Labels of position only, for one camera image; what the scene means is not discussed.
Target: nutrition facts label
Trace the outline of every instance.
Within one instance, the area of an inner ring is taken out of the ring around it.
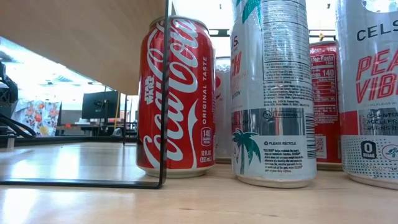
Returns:
[[[338,120],[336,56],[322,54],[312,58],[312,85],[315,122],[329,124]]]
[[[305,1],[262,0],[264,106],[310,107]]]

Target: barcode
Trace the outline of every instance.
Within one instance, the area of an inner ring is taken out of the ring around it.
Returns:
[[[308,159],[315,159],[317,157],[315,152],[315,129],[313,114],[311,113],[305,113],[305,135],[307,137],[307,157]]]

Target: floral fabric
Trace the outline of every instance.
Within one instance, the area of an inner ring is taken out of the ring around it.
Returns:
[[[61,102],[18,100],[12,119],[32,128],[37,137],[55,136]]]

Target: wooden surface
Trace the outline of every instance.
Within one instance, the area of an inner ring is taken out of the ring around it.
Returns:
[[[18,150],[30,150],[30,156],[21,159],[23,153],[0,161],[8,169],[16,166],[15,161],[30,164],[31,169],[35,163],[51,168],[60,161],[73,161],[71,154],[79,153],[78,170],[86,173],[81,177],[96,172],[92,177],[102,173],[108,179],[111,173],[117,174],[112,166],[124,166],[122,149],[118,143],[25,147]],[[129,150],[130,159],[125,160],[133,161],[134,147]],[[51,154],[58,160],[49,161]],[[70,164],[64,166],[73,171],[76,165]],[[93,166],[103,167],[102,171]],[[0,186],[0,223],[379,224],[397,223],[397,204],[397,191],[358,184],[342,172],[318,172],[309,187],[281,190],[241,183],[230,165],[216,165],[202,177],[168,179],[160,190]]]
[[[136,95],[141,41],[164,0],[3,0],[0,36]]]

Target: black metal frame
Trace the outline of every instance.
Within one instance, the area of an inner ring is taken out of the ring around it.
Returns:
[[[166,180],[166,160],[167,160],[167,100],[169,92],[169,40],[170,40],[170,19],[172,13],[172,0],[165,0],[165,38],[164,38],[164,58],[163,58],[163,77],[162,77],[162,124],[160,127],[160,169],[158,182],[141,181],[119,181],[119,180],[71,180],[71,179],[16,179],[1,178],[0,185],[29,185],[29,186],[55,186],[55,187],[106,187],[106,188],[125,188],[125,189],[159,189]]]

